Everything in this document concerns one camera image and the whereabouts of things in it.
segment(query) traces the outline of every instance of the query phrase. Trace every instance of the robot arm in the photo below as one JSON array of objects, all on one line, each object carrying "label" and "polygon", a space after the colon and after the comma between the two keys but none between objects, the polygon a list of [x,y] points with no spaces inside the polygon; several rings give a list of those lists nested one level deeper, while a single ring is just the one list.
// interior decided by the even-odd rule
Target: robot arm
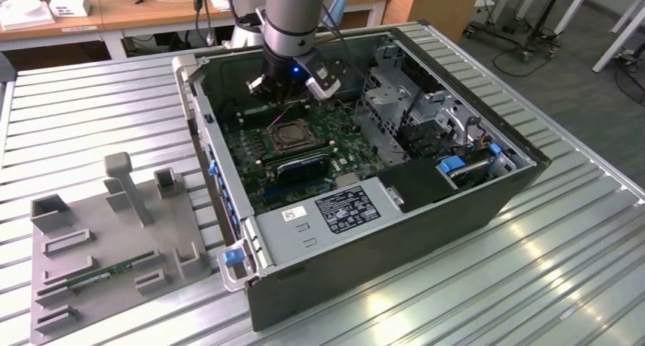
[{"label": "robot arm", "polygon": [[[256,0],[234,0],[244,14]],[[266,0],[260,12],[264,63],[258,79],[247,83],[252,94],[282,103],[296,96],[303,86],[319,100],[340,88],[342,63],[327,63],[314,47],[320,20],[338,23],[347,0]]]}]

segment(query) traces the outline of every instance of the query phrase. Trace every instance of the white label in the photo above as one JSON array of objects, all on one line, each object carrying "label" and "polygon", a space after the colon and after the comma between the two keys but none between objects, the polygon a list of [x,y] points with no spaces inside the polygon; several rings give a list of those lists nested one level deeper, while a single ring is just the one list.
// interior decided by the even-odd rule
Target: white label
[{"label": "white label", "polygon": [[96,30],[96,26],[76,26],[76,27],[64,27],[60,29],[63,32],[76,32],[76,31],[89,31],[89,30]]},{"label": "white label", "polygon": [[282,217],[284,218],[284,221],[298,219],[304,215],[306,215],[304,206],[299,206],[296,208],[288,209],[282,212]]}]

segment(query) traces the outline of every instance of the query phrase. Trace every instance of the gray floor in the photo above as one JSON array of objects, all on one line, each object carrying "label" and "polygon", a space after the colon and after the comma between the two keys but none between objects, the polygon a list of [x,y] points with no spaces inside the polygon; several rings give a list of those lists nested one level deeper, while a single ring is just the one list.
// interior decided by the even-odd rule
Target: gray floor
[{"label": "gray floor", "polygon": [[[499,22],[511,16],[519,0],[510,0],[507,12]],[[547,0],[535,0],[527,19],[534,24]],[[554,29],[571,0],[559,0],[547,21]],[[582,142],[614,165],[634,182],[645,187],[645,107],[641,107],[618,90],[614,83],[616,66],[610,64],[597,74],[592,66],[609,48],[616,35],[609,32],[617,17],[583,6],[561,35],[561,50],[551,62],[527,78],[501,73],[491,64],[495,55],[511,44],[478,32],[473,39],[462,39],[469,54],[499,78],[546,112]],[[636,34],[628,42],[636,48],[645,36]],[[526,73],[543,62],[535,57],[522,63],[519,57],[501,57],[498,65],[511,73]],[[645,84],[645,70],[636,74]],[[620,77],[622,87],[638,97],[642,93],[629,79]]]}]

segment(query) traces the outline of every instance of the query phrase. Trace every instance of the white box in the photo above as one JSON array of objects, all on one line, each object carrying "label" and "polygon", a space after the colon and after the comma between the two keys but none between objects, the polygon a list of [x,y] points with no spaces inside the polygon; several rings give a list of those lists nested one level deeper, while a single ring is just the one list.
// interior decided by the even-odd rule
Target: white box
[{"label": "white box", "polygon": [[44,2],[39,6],[35,0],[35,9],[28,12],[20,12],[17,8],[13,10],[8,8],[12,1],[7,0],[0,10],[0,27],[3,30],[24,29],[25,27],[48,25],[55,22]]},{"label": "white box", "polygon": [[56,17],[83,17],[89,15],[89,0],[51,0],[49,10]]}]

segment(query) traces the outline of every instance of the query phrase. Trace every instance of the aluminum extrusion table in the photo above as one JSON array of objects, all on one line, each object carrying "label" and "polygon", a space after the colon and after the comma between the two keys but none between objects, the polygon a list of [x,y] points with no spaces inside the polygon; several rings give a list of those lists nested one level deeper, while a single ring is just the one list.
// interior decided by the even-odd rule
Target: aluminum extrusion table
[{"label": "aluminum extrusion table", "polygon": [[[52,345],[645,342],[645,194],[434,29],[401,29],[554,159],[534,186],[483,229],[263,332],[215,272]],[[129,151],[136,182],[168,165],[184,174],[210,256],[223,246],[170,64],[33,70],[7,86],[0,344],[28,343],[29,198],[103,191],[104,154]]]}]

